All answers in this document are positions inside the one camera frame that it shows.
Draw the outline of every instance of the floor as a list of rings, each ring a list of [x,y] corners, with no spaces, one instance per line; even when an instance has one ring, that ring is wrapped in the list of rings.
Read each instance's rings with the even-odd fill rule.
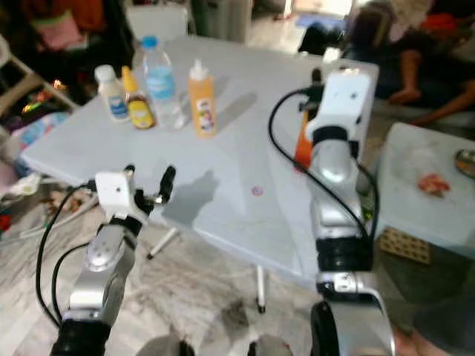
[[[304,27],[297,27],[297,16],[286,21],[274,21],[273,15],[257,13],[252,20],[247,45],[268,48],[287,53],[297,53],[298,46],[305,34]]]
[[[249,45],[294,53],[304,31],[292,25],[294,20],[258,19]],[[377,157],[394,121],[391,116],[381,116],[371,122],[364,153],[367,165]],[[96,208],[51,235],[43,267],[45,296],[49,295],[56,259],[69,247],[92,238],[103,220]],[[295,356],[309,354],[309,311],[320,300],[314,291],[269,273],[266,314],[260,315],[255,307],[255,268],[242,260],[181,236],[148,261],[147,252],[165,232],[164,228],[149,227],[140,235],[137,260],[107,355],[135,355],[146,342],[163,342],[165,337],[187,340],[199,355],[246,355],[249,342],[262,334],[282,338]],[[0,356],[48,355],[57,336],[35,298],[37,244],[33,239],[0,249]],[[393,322],[410,328],[411,316],[420,305],[475,286],[471,261],[444,251],[438,251],[437,258],[445,266],[442,277],[440,268],[422,268],[398,257],[376,255],[380,290]],[[66,304],[81,262],[81,253],[75,253],[60,271],[61,306]]]
[[[352,2],[353,0],[294,0],[293,8],[296,11],[327,13],[343,17],[349,13]]]

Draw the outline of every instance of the person's foot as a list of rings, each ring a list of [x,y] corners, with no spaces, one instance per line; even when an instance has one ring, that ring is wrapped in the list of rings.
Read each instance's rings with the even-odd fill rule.
[[[404,88],[397,93],[394,93],[389,98],[389,103],[392,105],[404,105],[410,102],[415,102],[420,99],[422,93],[417,88]]]
[[[393,325],[396,353],[400,356],[419,356],[412,338]]]

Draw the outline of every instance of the pink object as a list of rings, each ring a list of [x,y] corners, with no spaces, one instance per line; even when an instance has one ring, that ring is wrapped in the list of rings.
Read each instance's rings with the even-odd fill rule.
[[[0,197],[18,180],[13,168],[0,161]]]
[[[69,10],[54,19],[36,20],[33,26],[51,50],[64,50],[82,41],[81,33]]]

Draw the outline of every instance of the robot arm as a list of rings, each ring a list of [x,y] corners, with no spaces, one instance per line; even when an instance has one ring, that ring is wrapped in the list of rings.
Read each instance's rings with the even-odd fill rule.
[[[137,236],[154,204],[168,202],[175,169],[168,167],[160,182],[160,192],[152,197],[135,189],[133,175],[132,166],[123,172],[96,175],[99,204],[109,222],[99,227],[87,248],[51,355],[104,354],[105,342],[122,303],[125,279],[134,265]]]
[[[364,217],[356,181],[370,119],[364,112],[372,103],[370,87],[370,77],[358,69],[332,72],[305,132],[312,143],[310,171],[360,222]],[[320,269],[317,290],[325,298],[312,309],[312,356],[394,355],[387,313],[370,273],[373,236],[320,186],[309,182],[309,189]]]

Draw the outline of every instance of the person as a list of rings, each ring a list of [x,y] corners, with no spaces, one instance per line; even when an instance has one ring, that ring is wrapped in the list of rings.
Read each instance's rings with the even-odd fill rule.
[[[418,311],[413,331],[393,327],[399,356],[475,355],[475,296],[462,295]]]
[[[469,17],[461,21],[455,17],[460,16],[460,11],[453,11],[452,14],[450,8],[445,9],[437,5],[436,3],[432,14],[422,24],[422,29],[410,30],[396,44],[396,48],[401,51],[403,88],[389,98],[389,103],[404,105],[421,98],[422,92],[418,86],[421,66],[444,82],[460,86],[462,91],[441,108],[413,121],[414,125],[427,125],[475,105],[475,63],[456,58],[451,54],[455,44],[470,34],[470,31],[462,31],[461,28],[474,20],[474,6],[466,8],[467,11],[463,16]]]

